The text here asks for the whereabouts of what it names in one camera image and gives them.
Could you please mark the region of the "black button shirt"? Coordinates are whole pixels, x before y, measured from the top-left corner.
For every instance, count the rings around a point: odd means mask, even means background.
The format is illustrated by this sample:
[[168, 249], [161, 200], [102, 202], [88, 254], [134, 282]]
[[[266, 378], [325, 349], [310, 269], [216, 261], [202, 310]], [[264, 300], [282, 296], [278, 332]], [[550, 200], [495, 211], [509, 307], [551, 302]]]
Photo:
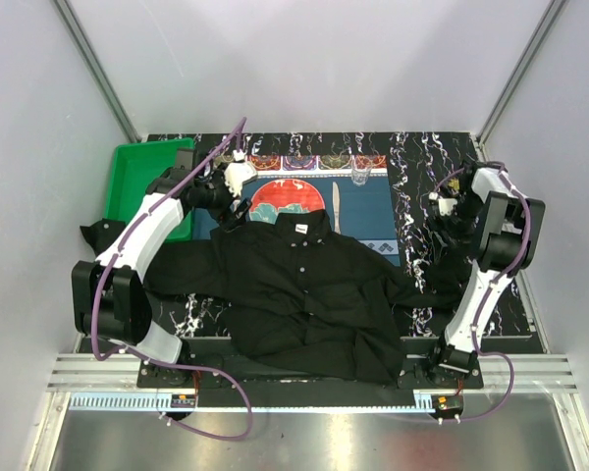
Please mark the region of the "black button shirt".
[[323, 210], [167, 243], [144, 285], [157, 295], [225, 300], [220, 319], [233, 345], [261, 364], [377, 384], [402, 370], [394, 309], [451, 310], [461, 300], [455, 280], [420, 288], [383, 255], [335, 233]]

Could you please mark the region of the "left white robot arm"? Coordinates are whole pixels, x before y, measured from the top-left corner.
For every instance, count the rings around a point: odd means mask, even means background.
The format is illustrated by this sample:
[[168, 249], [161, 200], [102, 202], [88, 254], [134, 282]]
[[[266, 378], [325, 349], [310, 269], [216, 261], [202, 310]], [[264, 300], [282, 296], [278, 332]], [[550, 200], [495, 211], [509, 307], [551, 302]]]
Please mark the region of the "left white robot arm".
[[127, 227], [94, 261], [78, 262], [71, 274], [77, 331], [159, 361], [158, 377], [173, 389], [190, 381], [192, 365], [181, 357], [182, 341], [153, 320], [143, 282], [157, 251], [193, 209], [207, 210], [225, 230], [246, 216], [250, 201], [242, 189], [256, 180], [257, 171], [241, 150], [219, 165], [212, 163], [216, 155], [196, 162], [191, 149], [179, 149], [174, 166], [146, 188]]

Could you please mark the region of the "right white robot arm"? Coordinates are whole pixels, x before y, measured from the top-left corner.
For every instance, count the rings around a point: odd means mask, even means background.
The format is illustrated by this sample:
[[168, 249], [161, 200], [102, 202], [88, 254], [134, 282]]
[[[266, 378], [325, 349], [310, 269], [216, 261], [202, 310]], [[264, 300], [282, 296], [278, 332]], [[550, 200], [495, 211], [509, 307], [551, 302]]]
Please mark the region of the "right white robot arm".
[[428, 198], [439, 240], [449, 248], [467, 243], [471, 262], [459, 307], [425, 367], [429, 383], [443, 390], [477, 372], [488, 321], [534, 258], [546, 203], [520, 191], [501, 162], [464, 161]]

